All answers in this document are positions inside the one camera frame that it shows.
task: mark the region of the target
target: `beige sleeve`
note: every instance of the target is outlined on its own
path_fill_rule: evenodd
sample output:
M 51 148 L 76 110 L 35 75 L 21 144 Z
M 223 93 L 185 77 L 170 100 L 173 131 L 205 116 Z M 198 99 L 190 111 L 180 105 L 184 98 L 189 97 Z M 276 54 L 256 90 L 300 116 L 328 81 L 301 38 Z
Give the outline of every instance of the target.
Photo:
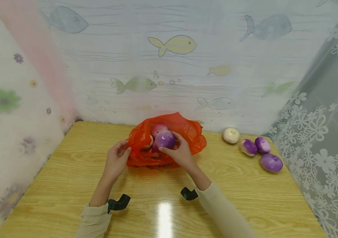
M 224 237 L 256 237 L 244 217 L 214 183 L 211 183 L 205 191 L 196 188 L 196 192 L 201 206 L 214 220 Z
M 107 211 L 108 203 L 100 207 L 90 207 L 87 203 L 74 238 L 103 238 L 111 220 L 111 213 Z

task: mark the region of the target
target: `printed fabric backdrop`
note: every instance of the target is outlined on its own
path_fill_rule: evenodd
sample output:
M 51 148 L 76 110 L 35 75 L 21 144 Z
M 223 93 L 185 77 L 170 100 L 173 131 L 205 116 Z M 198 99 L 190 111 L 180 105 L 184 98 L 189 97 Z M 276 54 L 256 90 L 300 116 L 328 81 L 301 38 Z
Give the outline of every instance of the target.
M 38 0 L 84 120 L 180 112 L 261 134 L 338 22 L 338 0 Z
M 0 226 L 66 130 L 56 102 L 0 20 Z
M 129 125 L 180 112 L 207 131 L 269 130 L 338 238 L 338 0 L 37 0 L 38 15 L 22 1 L 0 0 L 0 225 L 75 109 Z
M 316 58 L 266 135 L 328 237 L 338 238 L 338 23 Z

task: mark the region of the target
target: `wooden table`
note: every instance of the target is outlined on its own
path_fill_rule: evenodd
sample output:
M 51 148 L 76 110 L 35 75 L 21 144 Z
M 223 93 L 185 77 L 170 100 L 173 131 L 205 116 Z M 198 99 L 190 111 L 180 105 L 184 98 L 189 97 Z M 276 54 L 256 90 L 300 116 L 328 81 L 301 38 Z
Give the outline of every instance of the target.
M 96 188 L 107 150 L 128 137 L 133 126 L 78 122 L 46 163 L 0 229 L 0 238 L 73 237 L 83 205 Z M 204 132 L 207 147 L 195 159 L 233 202 L 261 238 L 326 237 L 286 166 L 270 174 L 228 145 L 219 133 Z M 254 139 L 254 136 L 241 136 Z M 273 153 L 279 155 L 272 145 Z M 183 187 L 194 188 L 182 168 L 127 168 L 111 198 L 131 197 L 114 211 L 105 237 L 221 237 L 198 200 L 186 201 Z

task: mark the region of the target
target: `plastic bag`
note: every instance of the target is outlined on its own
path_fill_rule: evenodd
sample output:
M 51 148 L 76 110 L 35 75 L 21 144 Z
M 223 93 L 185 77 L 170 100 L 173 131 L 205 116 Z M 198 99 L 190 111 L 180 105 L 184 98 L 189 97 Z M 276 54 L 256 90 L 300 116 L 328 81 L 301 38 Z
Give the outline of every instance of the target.
M 127 148 L 131 147 L 132 151 L 127 161 L 128 167 L 178 167 L 177 163 L 169 155 L 161 151 L 152 153 L 151 150 L 142 150 L 144 145 L 149 145 L 151 142 L 151 129 L 157 123 L 164 123 L 168 130 L 182 135 L 189 144 L 192 155 L 201 152 L 206 147 L 206 138 L 201 134 L 202 126 L 199 122 L 187 120 L 178 112 L 148 118 L 137 125 L 129 134 Z M 178 140 L 176 140 L 176 147 L 179 147 Z

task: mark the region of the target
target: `pink fabric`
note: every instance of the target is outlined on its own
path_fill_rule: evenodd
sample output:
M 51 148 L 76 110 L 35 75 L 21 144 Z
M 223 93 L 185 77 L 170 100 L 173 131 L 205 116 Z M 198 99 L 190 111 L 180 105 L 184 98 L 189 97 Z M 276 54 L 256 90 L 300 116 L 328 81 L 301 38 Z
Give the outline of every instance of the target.
M 76 118 L 66 65 L 31 0 L 0 0 L 0 19 L 45 81 L 67 124 Z

